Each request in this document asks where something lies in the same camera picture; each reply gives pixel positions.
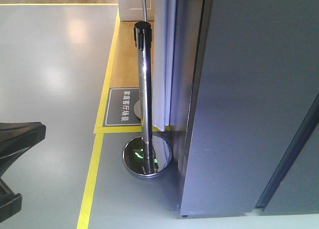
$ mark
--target white curtain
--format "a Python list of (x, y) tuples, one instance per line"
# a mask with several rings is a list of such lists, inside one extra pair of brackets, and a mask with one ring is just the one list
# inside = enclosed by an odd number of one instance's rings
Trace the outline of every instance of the white curtain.
[(153, 125), (169, 125), (176, 0), (156, 0), (153, 73)]

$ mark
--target white door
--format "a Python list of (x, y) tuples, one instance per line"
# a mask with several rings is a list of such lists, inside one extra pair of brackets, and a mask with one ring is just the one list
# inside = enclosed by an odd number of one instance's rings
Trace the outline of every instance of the white door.
[[(121, 21), (142, 21), (142, 0), (118, 0)], [(147, 0), (148, 20), (154, 20), (155, 0)]]

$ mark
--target appliance side panel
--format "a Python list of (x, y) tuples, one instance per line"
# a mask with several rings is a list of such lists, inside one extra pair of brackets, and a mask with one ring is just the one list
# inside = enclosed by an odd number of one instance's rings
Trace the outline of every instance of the appliance side panel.
[(180, 213), (256, 205), (319, 92), (317, 0), (213, 0)]

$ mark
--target gray cabinet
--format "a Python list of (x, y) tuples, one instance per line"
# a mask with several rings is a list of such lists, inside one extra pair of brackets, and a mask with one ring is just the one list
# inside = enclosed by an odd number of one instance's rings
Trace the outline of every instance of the gray cabinet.
[[(319, 93), (319, 9), (315, 0), (199, 5), (191, 0), (177, 5), (177, 37), (187, 31), (183, 24), (196, 6), (205, 9), (193, 21), (199, 26), (196, 47), (185, 47), (187, 40), (194, 42), (191, 33), (176, 39), (172, 122), (180, 214), (243, 215), (255, 208)], [(192, 51), (193, 61), (179, 63)], [(315, 171), (312, 176), (318, 186)], [(281, 191), (287, 189), (280, 187), (276, 195)], [(273, 203), (276, 197), (266, 213), (285, 213)], [(302, 212), (308, 205), (300, 206)]]
[(319, 126), (281, 182), (264, 215), (319, 212)]

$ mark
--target stanchion top cap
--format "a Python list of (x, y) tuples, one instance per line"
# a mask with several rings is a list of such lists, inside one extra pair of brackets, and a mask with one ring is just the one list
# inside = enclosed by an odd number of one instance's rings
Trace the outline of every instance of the stanchion top cap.
[(147, 28), (151, 28), (151, 24), (145, 21), (140, 21), (135, 23), (134, 27), (138, 29), (147, 29)]

